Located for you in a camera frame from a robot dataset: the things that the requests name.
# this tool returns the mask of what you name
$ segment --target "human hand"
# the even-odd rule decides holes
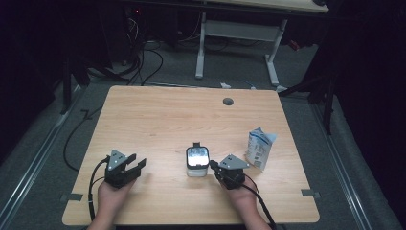
[[[98,214],[101,213],[112,218],[116,217],[134,183],[135,180],[117,189],[103,181],[98,190]]]
[[[243,184],[254,191],[257,190],[256,185],[248,176],[245,176]],[[257,209],[257,197],[247,188],[239,187],[238,189],[228,190],[224,185],[221,186],[239,213],[244,209]]]
[[[129,182],[122,188],[117,189],[103,181],[98,190],[98,212],[95,219],[87,229],[110,229],[113,225],[114,218],[123,207],[125,200],[128,197],[128,193],[134,183],[135,180]]]
[[[245,176],[243,185],[254,192],[257,191],[257,186],[254,181],[247,175]],[[233,190],[228,190],[223,184],[221,184],[221,187],[223,187],[231,203],[241,216],[247,230],[272,230],[259,214],[257,209],[257,196],[252,191],[243,186]]]

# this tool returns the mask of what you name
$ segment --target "gray carpet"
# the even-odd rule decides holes
[[[157,47],[157,44],[151,43],[148,46],[153,48]],[[211,49],[222,48],[221,44],[209,44],[208,46]],[[249,48],[231,45],[222,51],[208,51],[205,77],[203,80],[195,80],[197,47],[179,46],[174,50],[162,45],[155,51],[163,56],[164,64],[148,83],[165,82],[218,88],[221,82],[226,82],[233,88],[250,88],[251,85],[245,82],[248,81],[258,89],[274,89],[270,85],[262,55],[262,53],[265,54],[266,47],[269,47],[268,43]],[[275,65],[282,86],[292,86],[302,80],[305,69],[316,50],[317,47],[310,47],[294,52],[289,47],[280,47]],[[145,57],[146,61],[142,69],[143,78],[152,73],[160,63],[160,59],[154,53],[145,52]],[[65,226],[61,222],[66,206],[66,203],[61,201],[61,197],[71,192],[77,176],[77,173],[64,163],[62,153],[70,132],[84,117],[82,110],[94,111],[101,106],[107,90],[113,84],[119,83],[93,78],[92,83],[82,90],[82,96],[63,125],[49,157],[11,220],[8,229],[81,229],[81,227]],[[320,194],[320,197],[315,200],[321,218],[312,224],[286,224],[285,228],[288,230],[357,229],[355,218],[332,167],[329,147],[325,141],[324,132],[318,124],[319,121],[315,117],[314,106],[308,104],[303,95],[303,93],[298,93],[282,98],[282,106],[303,161],[310,187]],[[40,149],[48,131],[59,118],[61,102],[59,87],[56,91],[56,100],[37,117],[14,152],[1,166],[0,207],[6,205],[25,170],[28,169]],[[99,113],[96,113],[93,119],[84,122],[69,142],[67,156],[74,167],[78,168],[81,164],[98,115]],[[372,228],[401,229],[354,143],[337,101],[334,102],[331,131],[331,138],[339,150]]]

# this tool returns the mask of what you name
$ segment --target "metal rail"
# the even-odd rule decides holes
[[[364,212],[362,207],[361,200],[358,196],[358,193],[355,191],[355,188],[352,186],[349,175],[347,174],[346,168],[344,167],[343,162],[341,161],[340,154],[336,148],[332,138],[327,134],[326,129],[323,125],[323,115],[317,104],[310,105],[314,116],[318,120],[318,125],[320,130],[325,136],[326,143],[330,149],[330,158],[332,166],[337,174],[337,178],[340,181],[341,187],[343,188],[344,195],[346,196],[347,202],[351,208],[352,214],[354,215],[355,221],[359,229],[372,229],[370,221],[368,220],[367,214]]]
[[[9,229],[9,226],[15,214],[17,213],[21,203],[24,201],[24,198],[26,197],[28,191],[33,186],[37,176],[39,175],[42,167],[44,166],[46,160],[48,159],[48,156],[51,153],[51,147],[55,139],[57,138],[63,124],[69,117],[69,114],[72,111],[74,104],[79,100],[80,96],[82,95],[82,91],[83,90],[81,90],[79,86],[75,88],[74,101],[72,103],[72,106],[64,114],[60,115],[59,119],[56,121],[56,124],[52,127],[51,131],[45,138],[44,143],[37,152],[30,167],[27,169],[24,176],[21,178],[20,182],[18,183],[17,187],[15,188],[11,197],[9,198],[9,201],[1,211],[0,229]]]

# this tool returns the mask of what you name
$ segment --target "hole in table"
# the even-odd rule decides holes
[[[232,105],[234,103],[234,101],[231,98],[225,98],[225,99],[223,99],[223,103],[225,105]]]

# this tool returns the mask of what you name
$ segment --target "desk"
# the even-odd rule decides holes
[[[224,98],[234,104],[225,105]],[[116,224],[241,223],[211,169],[205,177],[187,176],[186,148],[200,142],[218,162],[230,153],[244,159],[248,132],[257,127],[278,138],[264,172],[253,167],[244,171],[257,182],[275,222],[318,221],[313,196],[302,195],[310,188],[275,91],[113,86],[72,191],[84,196],[68,201],[63,222],[89,224],[91,173],[115,149],[126,155],[136,152],[135,164],[147,159]],[[99,169],[95,178],[101,176]],[[260,205],[259,210],[266,219]]]
[[[278,10],[300,11],[300,12],[328,12],[328,7],[317,6],[312,0],[205,0],[214,3],[227,3],[248,7],[272,8]],[[200,29],[200,47],[197,55],[196,73],[197,79],[203,78],[205,37],[206,35],[225,36],[231,38],[252,39],[273,42],[269,55],[265,55],[266,66],[272,85],[278,86],[279,80],[275,70],[274,58],[281,43],[287,19],[282,20],[279,26],[261,26],[244,23],[234,23],[216,20],[206,20],[206,13],[202,13]]]

